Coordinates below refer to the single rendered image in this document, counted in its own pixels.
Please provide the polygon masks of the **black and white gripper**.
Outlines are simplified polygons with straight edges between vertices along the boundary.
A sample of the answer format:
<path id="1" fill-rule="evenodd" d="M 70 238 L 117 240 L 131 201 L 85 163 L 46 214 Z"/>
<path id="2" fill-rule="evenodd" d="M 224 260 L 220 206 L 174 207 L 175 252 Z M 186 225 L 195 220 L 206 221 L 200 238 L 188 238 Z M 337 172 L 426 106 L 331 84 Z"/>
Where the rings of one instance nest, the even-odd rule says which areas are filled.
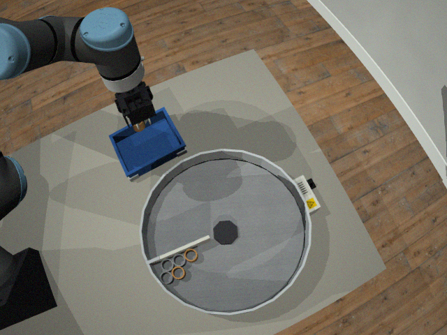
<path id="1" fill-rule="evenodd" d="M 116 93 L 115 98 L 117 98 L 115 104 L 117 105 L 118 111 L 122 113 L 124 119 L 126 116 L 129 118 L 132 126 L 136 125 L 138 130 L 140 130 L 140 122 L 144 121 L 146 124 L 148 121 L 149 124 L 152 124 L 149 118 L 156 116 L 156 113 L 151 101 L 153 95 L 149 86 L 146 86 L 145 82 L 141 81 L 141 83 L 132 90 L 125 91 L 124 93 Z M 127 118 L 125 121 L 130 128 Z"/>

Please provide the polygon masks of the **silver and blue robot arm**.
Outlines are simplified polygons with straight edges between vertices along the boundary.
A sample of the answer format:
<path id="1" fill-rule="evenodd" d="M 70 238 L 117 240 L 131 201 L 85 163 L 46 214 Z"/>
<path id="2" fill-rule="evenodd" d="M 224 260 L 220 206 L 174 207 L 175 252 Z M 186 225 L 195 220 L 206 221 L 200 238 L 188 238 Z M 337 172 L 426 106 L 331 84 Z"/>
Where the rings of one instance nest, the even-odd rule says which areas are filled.
<path id="1" fill-rule="evenodd" d="M 127 14 L 112 7 L 86 17 L 55 17 L 17 22 L 0 17 L 0 80 L 58 61 L 95 64 L 112 92 L 132 90 L 145 69 Z M 0 220 L 16 208 L 27 193 L 20 164 L 0 150 Z M 17 260 L 0 246 L 0 287 L 10 278 Z"/>

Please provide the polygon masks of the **blue crate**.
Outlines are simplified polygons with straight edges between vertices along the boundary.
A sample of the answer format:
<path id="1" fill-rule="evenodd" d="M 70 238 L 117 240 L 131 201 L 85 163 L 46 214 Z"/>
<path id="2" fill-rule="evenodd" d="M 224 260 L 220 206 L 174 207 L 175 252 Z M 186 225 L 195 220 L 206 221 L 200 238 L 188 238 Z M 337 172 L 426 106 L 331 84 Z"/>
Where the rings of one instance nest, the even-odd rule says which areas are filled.
<path id="1" fill-rule="evenodd" d="M 126 176 L 134 181 L 141 175 L 187 153 L 186 145 L 166 109 L 155 111 L 151 125 L 136 132 L 132 124 L 111 135 L 111 143 Z M 118 148 L 119 151 L 118 151 Z M 123 159 L 123 160 L 122 160 Z"/>

